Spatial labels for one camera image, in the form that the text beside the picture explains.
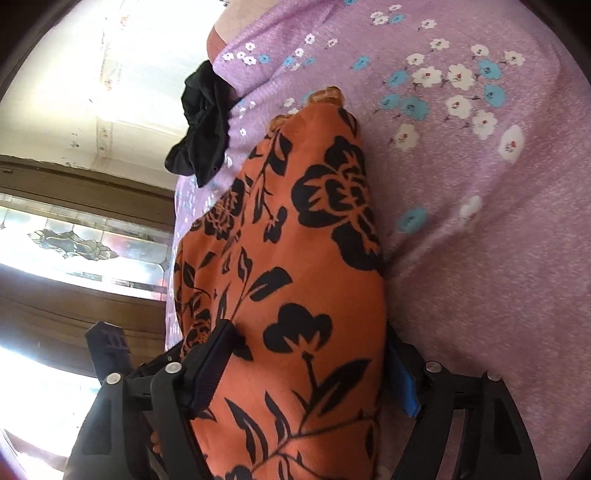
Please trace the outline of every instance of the black clamp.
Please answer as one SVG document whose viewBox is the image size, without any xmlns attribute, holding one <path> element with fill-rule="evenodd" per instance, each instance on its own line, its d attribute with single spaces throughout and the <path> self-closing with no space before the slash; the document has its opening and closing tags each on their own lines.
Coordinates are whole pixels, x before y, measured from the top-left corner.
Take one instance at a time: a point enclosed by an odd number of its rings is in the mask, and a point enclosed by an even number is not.
<svg viewBox="0 0 591 480">
<path fill-rule="evenodd" d="M 388 328 L 388 384 L 416 418 L 392 480 L 435 480 L 455 410 L 465 411 L 452 480 L 540 480 L 540 470 L 515 402 L 498 375 L 467 377 L 425 362 Z"/>
</svg>

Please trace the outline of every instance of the orange floral pants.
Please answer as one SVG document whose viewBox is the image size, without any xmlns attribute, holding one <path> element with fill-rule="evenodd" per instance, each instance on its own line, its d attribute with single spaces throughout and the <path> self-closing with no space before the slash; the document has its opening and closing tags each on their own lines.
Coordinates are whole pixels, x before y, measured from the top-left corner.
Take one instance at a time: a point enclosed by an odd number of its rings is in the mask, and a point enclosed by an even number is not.
<svg viewBox="0 0 591 480">
<path fill-rule="evenodd" d="M 386 313 L 356 119 L 338 90 L 278 118 L 174 266 L 184 353 L 244 342 L 193 422 L 216 479 L 369 480 Z"/>
</svg>

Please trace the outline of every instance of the white flower print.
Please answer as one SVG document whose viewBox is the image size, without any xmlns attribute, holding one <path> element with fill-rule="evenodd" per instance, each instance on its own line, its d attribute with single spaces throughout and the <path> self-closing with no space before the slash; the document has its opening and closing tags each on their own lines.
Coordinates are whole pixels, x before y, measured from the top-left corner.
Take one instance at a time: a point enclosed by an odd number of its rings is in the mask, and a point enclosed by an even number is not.
<svg viewBox="0 0 591 480">
<path fill-rule="evenodd" d="M 464 90 L 464 92 L 467 92 L 475 82 L 472 71 L 461 63 L 449 66 L 447 79 L 455 88 Z"/>
<path fill-rule="evenodd" d="M 388 20 L 388 17 L 374 18 L 374 25 L 385 25 L 386 23 L 388 23 Z"/>
<path fill-rule="evenodd" d="M 472 53 L 477 57 L 486 57 L 490 53 L 487 47 L 480 45 L 479 43 L 473 45 L 470 50 L 472 50 Z"/>
<path fill-rule="evenodd" d="M 441 70 L 436 70 L 433 66 L 418 69 L 413 73 L 413 83 L 422 85 L 425 88 L 441 83 Z"/>
<path fill-rule="evenodd" d="M 421 22 L 421 27 L 425 30 L 429 30 L 431 28 L 435 28 L 437 26 L 437 22 L 435 20 L 423 20 Z"/>
<path fill-rule="evenodd" d="M 447 112 L 451 116 L 456 116 L 465 120 L 470 116 L 470 110 L 472 110 L 472 104 L 470 100 L 462 95 L 454 95 L 445 101 Z"/>
<path fill-rule="evenodd" d="M 493 113 L 478 110 L 472 118 L 472 131 L 481 140 L 486 140 L 495 131 L 495 125 L 498 122 Z"/>
<path fill-rule="evenodd" d="M 396 135 L 394 135 L 393 140 L 396 148 L 406 152 L 417 146 L 419 137 L 418 132 L 414 129 L 414 125 L 402 124 L 396 132 Z"/>
<path fill-rule="evenodd" d="M 460 218 L 464 223 L 472 220 L 482 210 L 482 198 L 474 195 L 460 208 Z"/>
<path fill-rule="evenodd" d="M 443 50 L 444 48 L 449 48 L 449 41 L 445 38 L 434 38 L 429 45 L 431 45 L 433 50 Z"/>
<path fill-rule="evenodd" d="M 420 65 L 425 61 L 425 55 L 420 53 L 413 53 L 407 57 L 407 62 L 409 65 Z"/>
<path fill-rule="evenodd" d="M 521 53 L 511 50 L 505 52 L 505 60 L 509 65 L 517 65 L 518 67 L 521 67 L 525 61 L 525 57 Z"/>
<path fill-rule="evenodd" d="M 501 137 L 499 155 L 510 163 L 515 163 L 525 146 L 525 137 L 519 125 L 510 127 Z"/>
</svg>

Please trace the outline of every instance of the black flower print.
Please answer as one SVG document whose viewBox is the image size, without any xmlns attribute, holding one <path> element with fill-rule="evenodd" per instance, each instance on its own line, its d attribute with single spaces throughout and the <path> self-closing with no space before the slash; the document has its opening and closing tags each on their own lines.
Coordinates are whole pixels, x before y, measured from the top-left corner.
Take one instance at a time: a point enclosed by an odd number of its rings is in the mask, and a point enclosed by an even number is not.
<svg viewBox="0 0 591 480">
<path fill-rule="evenodd" d="M 265 227 L 263 234 L 264 242 L 272 242 L 276 244 L 281 239 L 281 230 L 287 220 L 287 209 L 285 207 L 279 208 L 277 216 L 269 221 Z"/>
<path fill-rule="evenodd" d="M 215 480 L 252 480 L 250 469 L 243 465 L 238 465 L 231 472 L 226 473 L 225 478 L 221 476 L 213 477 Z"/>
<path fill-rule="evenodd" d="M 338 136 L 326 151 L 324 164 L 312 165 L 295 183 L 291 200 L 300 224 L 333 228 L 331 238 L 347 265 L 381 273 L 381 250 L 368 194 L 363 151 Z"/>
<path fill-rule="evenodd" d="M 215 236 L 218 240 L 228 240 L 234 229 L 235 219 L 242 213 L 244 207 L 244 182 L 234 180 L 232 188 L 220 198 L 213 208 L 199 218 L 191 231 L 204 228 L 205 234 Z"/>
<path fill-rule="evenodd" d="M 318 351 L 332 334 L 332 320 L 325 314 L 314 317 L 306 308 L 296 303 L 283 305 L 277 323 L 269 325 L 263 334 L 267 349 L 275 353 L 291 353 L 298 350 Z"/>
</svg>

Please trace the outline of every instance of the purple floral shirt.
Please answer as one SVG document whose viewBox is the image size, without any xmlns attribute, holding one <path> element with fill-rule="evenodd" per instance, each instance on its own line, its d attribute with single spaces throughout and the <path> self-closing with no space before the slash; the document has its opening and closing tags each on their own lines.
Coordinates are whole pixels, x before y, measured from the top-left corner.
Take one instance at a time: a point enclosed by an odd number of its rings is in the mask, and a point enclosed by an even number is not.
<svg viewBox="0 0 591 480">
<path fill-rule="evenodd" d="M 392 324 L 453 372 L 502 374 L 544 480 L 563 480 L 591 441 L 591 87 L 556 36 L 518 0 L 282 0 L 214 68 L 243 99 L 219 174 L 178 182 L 176 242 L 271 118 L 340 87 L 362 128 Z M 167 311 L 172 345 L 172 298 Z M 380 475 L 410 428 L 385 409 Z"/>
</svg>

